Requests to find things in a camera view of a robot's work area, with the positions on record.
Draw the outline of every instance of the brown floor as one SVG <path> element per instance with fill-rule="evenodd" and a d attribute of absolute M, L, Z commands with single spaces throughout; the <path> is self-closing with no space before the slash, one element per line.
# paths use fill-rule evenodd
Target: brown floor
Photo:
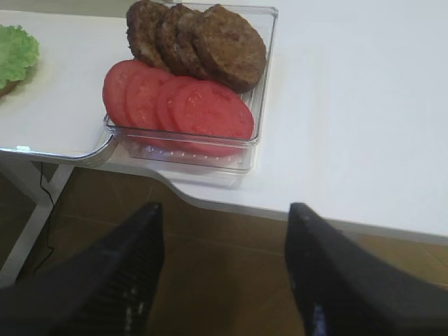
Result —
<path fill-rule="evenodd" d="M 286 224 L 195 208 L 149 178 L 75 169 L 51 221 L 55 253 L 40 272 L 89 246 L 147 201 L 163 203 L 167 250 L 151 335 L 303 335 L 284 264 Z M 0 265 L 32 209 L 0 176 Z M 361 236 L 360 243 L 448 289 L 448 248 L 371 236 Z M 30 276 L 47 252 L 41 235 L 20 277 Z"/>

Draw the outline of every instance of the table leg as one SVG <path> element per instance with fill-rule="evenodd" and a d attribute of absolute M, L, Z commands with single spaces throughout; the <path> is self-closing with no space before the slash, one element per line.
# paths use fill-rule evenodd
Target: table leg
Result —
<path fill-rule="evenodd" d="M 61 164 L 50 182 L 43 179 L 43 186 L 48 189 L 55 202 L 63 191 L 73 169 L 73 166 Z M 0 157 L 0 172 L 36 203 L 36 208 L 0 270 L 1 288 L 14 284 L 53 207 L 48 195 L 40 188 L 41 173 L 30 161 L 14 157 Z"/>

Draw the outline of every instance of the lettuce leaf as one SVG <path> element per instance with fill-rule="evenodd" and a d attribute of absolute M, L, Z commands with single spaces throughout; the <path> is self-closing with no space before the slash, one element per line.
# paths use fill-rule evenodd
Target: lettuce leaf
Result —
<path fill-rule="evenodd" d="M 39 57 L 39 42 L 21 26 L 5 27 L 0 24 L 0 90 L 8 81 L 21 81 L 27 68 Z"/>

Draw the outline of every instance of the white tabletop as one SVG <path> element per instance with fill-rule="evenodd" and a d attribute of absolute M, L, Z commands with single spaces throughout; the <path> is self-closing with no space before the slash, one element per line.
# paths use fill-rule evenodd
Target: white tabletop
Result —
<path fill-rule="evenodd" d="M 8 9 L 43 8 L 9 1 Z M 448 2 L 226 3 L 279 9 L 254 169 L 227 185 L 213 174 L 192 183 L 191 173 L 130 158 L 121 147 L 100 169 L 168 179 L 206 207 L 285 218 L 291 202 L 306 202 L 359 232 L 447 242 Z"/>
<path fill-rule="evenodd" d="M 27 78 L 0 99 L 0 153 L 76 160 L 99 152 L 111 137 L 103 123 L 104 74 L 130 57 L 119 37 L 123 19 L 0 9 L 0 23 L 21 25 L 40 52 Z"/>

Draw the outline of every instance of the transparent tray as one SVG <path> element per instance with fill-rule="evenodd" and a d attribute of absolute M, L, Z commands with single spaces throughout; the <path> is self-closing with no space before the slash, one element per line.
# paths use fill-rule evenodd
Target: transparent tray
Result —
<path fill-rule="evenodd" d="M 199 11 L 205 11 L 210 7 L 209 4 L 200 3 L 185 3 L 184 5 Z M 252 89 L 252 91 L 240 96 L 251 110 L 255 120 L 252 137 L 244 140 L 222 136 L 207 136 L 154 129 L 121 127 L 115 126 L 112 120 L 106 115 L 104 118 L 106 129 L 122 143 L 131 157 L 216 167 L 235 173 L 247 172 L 254 165 L 256 146 L 261 137 L 267 80 L 270 70 L 278 11 L 273 7 L 226 5 L 224 5 L 224 7 L 246 18 L 261 35 L 266 45 L 267 66 L 260 82 Z M 156 141 L 163 141 L 163 147 L 165 149 L 154 146 L 152 144 L 154 139 L 156 139 Z M 203 153 L 195 153 L 194 150 L 191 149 L 191 146 L 189 146 L 190 143 L 208 145 L 213 149 L 211 150 L 211 153 L 219 151 L 220 153 L 231 154 L 228 156 L 216 157 L 213 155 L 205 155 Z"/>

